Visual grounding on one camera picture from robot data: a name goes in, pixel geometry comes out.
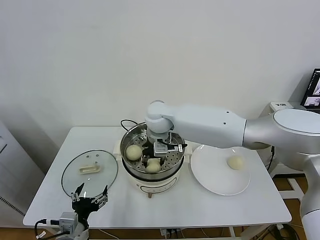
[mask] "white cabinet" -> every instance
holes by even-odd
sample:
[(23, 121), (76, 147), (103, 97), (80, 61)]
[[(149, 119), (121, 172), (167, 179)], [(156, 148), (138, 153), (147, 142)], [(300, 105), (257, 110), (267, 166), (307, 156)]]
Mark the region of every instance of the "white cabinet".
[(45, 175), (0, 122), (0, 227), (23, 227)]

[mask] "white table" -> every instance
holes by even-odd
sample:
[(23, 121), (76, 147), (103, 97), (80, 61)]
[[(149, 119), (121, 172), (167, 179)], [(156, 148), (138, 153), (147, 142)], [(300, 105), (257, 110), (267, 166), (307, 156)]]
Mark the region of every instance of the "white table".
[[(124, 133), (121, 127), (73, 127), (23, 223), (33, 226), (40, 219), (59, 219), (62, 212), (73, 212), (71, 199), (61, 186), (64, 169), (83, 152), (105, 150), (112, 153)], [(257, 152), (248, 150), (245, 157), (251, 166), (251, 182), (244, 192), (234, 196), (221, 196), (206, 190), (192, 175), (189, 163), (185, 162), (175, 186), (149, 199), (130, 185), (126, 170), (118, 162), (118, 175), (108, 191), (109, 201), (90, 215), (90, 228), (253, 226), (243, 232), (245, 237), (242, 239), (249, 239), (270, 224), (290, 222), (291, 215)]]

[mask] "white robotic arm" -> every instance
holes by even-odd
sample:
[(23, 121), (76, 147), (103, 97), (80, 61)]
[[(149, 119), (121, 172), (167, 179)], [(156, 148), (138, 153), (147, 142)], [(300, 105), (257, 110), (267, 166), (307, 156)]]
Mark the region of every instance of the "white robotic arm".
[(154, 138), (166, 138), (171, 131), (185, 140), (223, 149), (272, 145), (295, 153), (320, 153), (320, 115), (309, 111), (285, 109), (246, 120), (220, 107), (171, 107), (154, 101), (145, 122)]
[[(301, 201), (300, 215), (308, 240), (319, 239), (320, 114), (284, 109), (247, 120), (224, 108), (190, 104), (173, 107), (154, 101), (147, 109), (145, 122), (148, 138), (155, 143), (174, 132), (185, 140), (217, 148), (258, 150), (275, 146), (281, 162), (305, 172), (309, 188)], [(161, 145), (154, 144), (154, 154), (160, 152)]]

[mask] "glass lid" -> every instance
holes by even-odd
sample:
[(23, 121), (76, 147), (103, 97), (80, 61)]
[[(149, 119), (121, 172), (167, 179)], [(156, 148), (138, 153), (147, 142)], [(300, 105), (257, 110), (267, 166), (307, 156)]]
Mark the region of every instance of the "glass lid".
[(94, 198), (108, 185), (113, 184), (118, 173), (115, 157), (104, 150), (90, 150), (74, 158), (65, 168), (61, 184), (64, 192), (71, 197), (81, 184), (84, 187), (80, 197)]

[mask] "white wall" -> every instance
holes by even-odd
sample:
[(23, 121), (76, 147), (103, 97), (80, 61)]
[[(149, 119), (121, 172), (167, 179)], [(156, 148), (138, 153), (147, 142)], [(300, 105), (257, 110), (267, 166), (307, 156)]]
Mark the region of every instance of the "white wall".
[(72, 126), (142, 121), (154, 99), (257, 117), (319, 67), (319, 8), (317, 0), (1, 0), (0, 119), (46, 170)]

